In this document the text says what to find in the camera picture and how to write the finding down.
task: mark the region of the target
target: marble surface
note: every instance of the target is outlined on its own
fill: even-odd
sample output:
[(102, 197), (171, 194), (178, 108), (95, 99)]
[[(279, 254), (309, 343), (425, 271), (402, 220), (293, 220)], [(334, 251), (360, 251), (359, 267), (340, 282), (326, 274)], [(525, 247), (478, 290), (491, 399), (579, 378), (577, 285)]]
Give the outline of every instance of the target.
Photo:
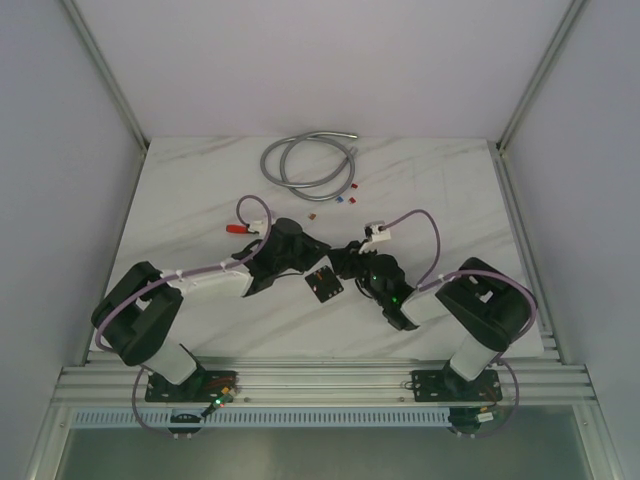
[[(274, 138), (155, 138), (137, 188), (111, 278), (111, 286), (132, 264), (148, 260), (161, 269), (188, 269), (217, 263), (253, 240), (225, 232), (236, 223), (237, 199), (262, 197), (277, 216), (292, 218), (318, 240), (344, 246), (363, 238), (363, 226), (387, 222), (414, 208), (429, 210), (442, 235), (437, 273), (456, 270), (477, 256), (524, 281), (514, 238), (487, 144), (478, 139), (360, 138), (355, 181), (357, 203), (303, 201), (269, 183), (259, 158)], [(277, 169), (281, 149), (270, 157)], [(342, 160), (339, 152), (307, 142), (290, 155), (294, 181), (326, 175)], [(308, 219), (310, 213), (316, 219)], [(246, 204), (248, 219), (260, 218)], [(392, 231), (380, 251), (394, 255), (415, 283), (430, 265), (434, 234), (415, 216)], [(449, 315), (430, 318), (413, 332), (398, 332), (381, 309), (358, 293), (345, 291), (320, 304), (302, 276), (277, 280), (249, 298), (216, 298), (185, 304), (171, 335), (200, 355), (232, 357), (396, 357), (447, 359), (465, 330)], [(514, 344), (507, 356), (532, 357), (543, 351), (537, 327)]]

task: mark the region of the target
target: white enclosure wall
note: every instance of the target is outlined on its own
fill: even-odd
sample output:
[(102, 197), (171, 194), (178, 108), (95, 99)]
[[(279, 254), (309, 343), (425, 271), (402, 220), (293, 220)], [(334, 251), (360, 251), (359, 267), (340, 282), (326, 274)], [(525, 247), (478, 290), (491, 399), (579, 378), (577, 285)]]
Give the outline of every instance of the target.
[(0, 477), (23, 478), (60, 367), (86, 342), (138, 148), (52, 0), (0, 14)]
[(568, 0), (77, 0), (159, 135), (497, 140)]
[(640, 476), (640, 4), (591, 2), (510, 159), (543, 280), (587, 363), (627, 478)]

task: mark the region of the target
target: coiled gray cable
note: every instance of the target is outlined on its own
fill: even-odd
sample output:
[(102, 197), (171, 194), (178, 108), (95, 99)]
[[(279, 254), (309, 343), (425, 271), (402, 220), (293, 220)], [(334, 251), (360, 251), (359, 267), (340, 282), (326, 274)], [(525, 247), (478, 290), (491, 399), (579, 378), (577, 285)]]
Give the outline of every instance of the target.
[[(283, 138), (282, 140), (278, 140), (277, 142), (269, 145), (267, 149), (263, 152), (262, 157), (260, 157), (260, 169), (262, 170), (263, 175), (267, 177), (267, 179), (270, 182), (275, 183), (276, 185), (280, 185), (281, 187), (288, 188), (291, 191), (291, 193), (293, 193), (294, 195), (304, 200), (309, 200), (311, 202), (324, 202), (325, 200), (331, 200), (332, 198), (339, 197), (340, 194), (344, 192), (346, 189), (348, 189), (351, 186), (351, 183), (353, 182), (353, 177), (356, 174), (356, 163), (355, 163), (354, 155), (356, 154), (358, 149), (355, 147), (348, 149), (346, 146), (342, 145), (341, 143), (336, 142), (332, 138), (327, 138), (327, 137), (358, 138), (358, 135), (356, 135), (355, 133), (319, 131), (319, 132), (303, 133), (302, 135), (298, 135), (296, 137), (289, 137), (289, 138)], [(324, 178), (315, 180), (313, 182), (305, 182), (305, 183), (290, 182), (289, 179), (287, 178), (287, 173), (285, 168), (286, 162), (287, 162), (287, 155), (289, 155), (289, 152), (293, 147), (295, 147), (300, 142), (304, 142), (306, 140), (310, 140), (313, 142), (322, 142), (328, 145), (332, 145), (337, 149), (342, 150), (342, 152), (344, 152), (345, 159), (338, 166), (338, 168), (336, 168), (333, 172), (331, 172), (329, 175), (327, 175)], [(282, 152), (282, 156), (280, 157), (280, 178), (277, 178), (271, 175), (267, 170), (267, 157), (275, 148), (278, 148), (280, 145), (283, 145), (285, 143), (288, 143), (289, 145), (287, 145), (287, 148), (285, 148), (284, 152)], [(336, 178), (340, 174), (340, 172), (342, 172), (342, 170), (345, 169), (347, 165), (349, 166), (349, 177), (347, 178), (344, 185), (338, 188), (335, 192), (329, 193), (326, 195), (308, 195), (306, 193), (302, 193), (301, 191), (299, 191), (299, 189), (302, 189), (302, 188), (319, 187), (320, 185), (325, 185), (329, 183), (331, 180)]]

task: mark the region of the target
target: ventilation grille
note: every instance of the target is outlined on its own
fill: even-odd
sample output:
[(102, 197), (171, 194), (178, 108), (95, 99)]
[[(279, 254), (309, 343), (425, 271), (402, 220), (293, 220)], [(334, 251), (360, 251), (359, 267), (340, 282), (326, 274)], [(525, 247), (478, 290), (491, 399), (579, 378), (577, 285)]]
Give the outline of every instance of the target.
[[(171, 426), (171, 416), (201, 410), (140, 408), (153, 427)], [(412, 408), (227, 408), (207, 418), (204, 427), (448, 427), (449, 409)], [(136, 420), (128, 408), (82, 408), (72, 428), (131, 428)]]

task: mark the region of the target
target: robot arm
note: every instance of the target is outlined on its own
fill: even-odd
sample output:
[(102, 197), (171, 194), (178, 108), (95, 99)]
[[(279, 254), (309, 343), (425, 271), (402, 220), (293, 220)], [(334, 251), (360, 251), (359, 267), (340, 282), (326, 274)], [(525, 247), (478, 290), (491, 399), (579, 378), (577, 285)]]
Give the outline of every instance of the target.
[[(223, 265), (244, 260), (260, 240), (232, 255)], [(181, 271), (160, 271), (149, 262), (134, 265), (93, 312), (99, 328), (107, 316), (140, 289), (162, 278), (175, 278), (126, 306), (104, 329), (103, 336), (128, 366), (144, 365), (180, 387), (188, 399), (197, 391), (202, 367), (181, 345), (168, 338), (184, 297), (246, 297), (270, 287), (288, 269), (304, 272), (329, 251), (329, 245), (302, 231), (287, 218), (278, 219), (262, 249), (244, 264), (202, 274), (183, 276)]]
[(425, 313), (427, 318), (448, 313), (467, 330), (442, 369), (441, 385), (454, 398), (465, 399), (478, 391), (487, 365), (528, 330), (537, 306), (526, 289), (516, 288), (515, 282), (478, 258), (466, 260), (450, 277), (435, 293), (416, 290), (401, 311), (416, 325), (423, 323)]

